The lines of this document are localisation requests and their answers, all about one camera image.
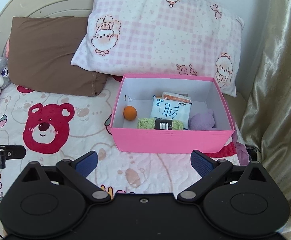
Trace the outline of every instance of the curtain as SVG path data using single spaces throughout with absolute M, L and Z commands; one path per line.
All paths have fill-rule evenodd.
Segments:
M 291 206 L 291 0 L 270 0 L 265 35 L 241 132 Z M 291 217 L 283 235 L 291 240 Z

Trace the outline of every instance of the orange ball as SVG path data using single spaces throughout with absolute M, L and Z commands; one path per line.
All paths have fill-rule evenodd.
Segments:
M 137 111 L 133 106 L 126 106 L 124 108 L 124 118 L 133 121 L 137 117 Z

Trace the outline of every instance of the brown pillow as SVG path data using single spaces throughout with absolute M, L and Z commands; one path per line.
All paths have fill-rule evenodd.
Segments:
M 13 17 L 9 42 L 11 82 L 40 92 L 96 96 L 108 75 L 70 64 L 87 33 L 87 18 Z

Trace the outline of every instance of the pillow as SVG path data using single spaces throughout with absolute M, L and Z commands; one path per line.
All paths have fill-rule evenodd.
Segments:
M 94 0 L 71 64 L 91 71 L 215 77 L 236 96 L 244 22 L 209 0 Z
M 13 17 L 8 62 L 11 82 L 41 92 L 98 95 L 108 75 L 70 64 L 87 23 L 87 18 L 80 17 Z

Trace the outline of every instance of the yarn label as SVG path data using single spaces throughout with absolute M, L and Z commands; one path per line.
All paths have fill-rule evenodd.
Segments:
M 172 130 L 172 120 L 157 118 L 154 123 L 155 130 Z

